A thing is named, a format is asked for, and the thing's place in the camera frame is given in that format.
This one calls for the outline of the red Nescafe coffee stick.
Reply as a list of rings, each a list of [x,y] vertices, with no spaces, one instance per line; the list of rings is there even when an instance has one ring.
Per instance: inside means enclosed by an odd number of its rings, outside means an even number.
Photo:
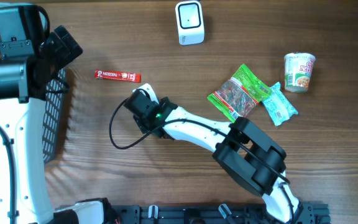
[[[103,79],[103,80],[119,80],[119,81],[134,82],[134,83],[141,82],[141,74],[139,73],[95,70],[94,77],[95,79]]]

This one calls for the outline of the green gummy candy bag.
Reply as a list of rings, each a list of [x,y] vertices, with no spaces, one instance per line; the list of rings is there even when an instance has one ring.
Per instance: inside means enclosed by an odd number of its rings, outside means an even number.
[[[207,99],[231,122],[246,117],[272,90],[259,80],[247,65],[242,64],[233,76]]]

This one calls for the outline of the light teal packet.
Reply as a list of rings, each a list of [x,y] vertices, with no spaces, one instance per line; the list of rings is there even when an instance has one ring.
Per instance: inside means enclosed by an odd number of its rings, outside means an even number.
[[[279,126],[289,120],[294,114],[298,114],[298,111],[281,92],[281,84],[279,82],[271,86],[270,89],[272,93],[262,103],[274,125]]]

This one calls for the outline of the white chicken cup noodles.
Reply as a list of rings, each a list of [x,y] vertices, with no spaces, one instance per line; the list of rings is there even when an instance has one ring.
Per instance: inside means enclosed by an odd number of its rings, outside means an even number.
[[[285,89],[294,93],[307,92],[315,61],[315,56],[309,53],[286,54],[284,56]]]

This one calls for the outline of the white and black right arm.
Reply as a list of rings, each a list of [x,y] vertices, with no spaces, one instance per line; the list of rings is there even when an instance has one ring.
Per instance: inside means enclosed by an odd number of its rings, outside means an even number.
[[[242,188],[262,197],[268,214],[295,223],[300,201],[285,177],[285,151],[253,122],[238,117],[220,122],[191,114],[168,98],[154,101],[143,89],[124,102],[146,135],[187,141],[213,153],[213,159]]]

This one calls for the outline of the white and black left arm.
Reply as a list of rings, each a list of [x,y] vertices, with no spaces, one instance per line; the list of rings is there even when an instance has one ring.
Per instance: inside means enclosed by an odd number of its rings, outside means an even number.
[[[47,86],[82,48],[34,4],[0,6],[0,36],[0,223],[102,223],[99,200],[55,210],[45,181]]]

